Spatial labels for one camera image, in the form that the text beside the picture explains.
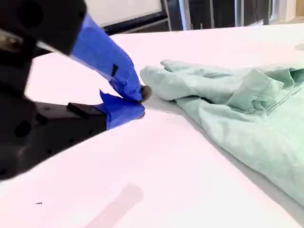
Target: black bracket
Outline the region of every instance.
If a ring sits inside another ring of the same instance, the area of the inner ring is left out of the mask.
[[[0,136],[0,180],[26,172],[60,151],[106,131],[106,114],[93,105],[46,104],[11,96],[5,100],[0,96],[0,102],[9,105],[9,110],[1,111],[2,118],[8,116],[2,125],[5,135]]]

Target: white table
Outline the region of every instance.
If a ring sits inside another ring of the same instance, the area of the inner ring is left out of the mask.
[[[249,67],[299,61],[304,51],[294,46],[304,39],[303,31],[304,25],[283,25],[113,39],[138,71],[165,58]],[[49,54],[34,61],[26,94],[36,101],[96,104],[101,102],[100,88],[114,93],[96,72]],[[213,145],[182,110],[157,97],[145,106],[143,119],[0,183],[0,227],[304,226],[303,207]]]

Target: mint green shirt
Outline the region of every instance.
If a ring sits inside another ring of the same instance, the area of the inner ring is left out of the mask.
[[[141,71],[156,95],[175,100],[219,146],[304,205],[304,69],[161,64]]]

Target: blue tape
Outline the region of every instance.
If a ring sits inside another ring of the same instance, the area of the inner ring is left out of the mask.
[[[103,104],[95,105],[95,108],[106,113],[107,130],[123,125],[131,120],[136,120],[144,115],[144,106],[138,102],[122,99],[100,91]]]
[[[85,17],[71,57],[96,70],[123,98],[141,101],[141,85],[130,57],[92,20]]]

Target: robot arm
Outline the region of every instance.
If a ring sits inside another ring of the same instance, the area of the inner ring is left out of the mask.
[[[37,42],[98,71],[124,98],[46,104],[24,96]],[[86,14],[83,0],[2,0],[0,7],[0,180],[114,126],[140,118],[143,89],[133,63]]]

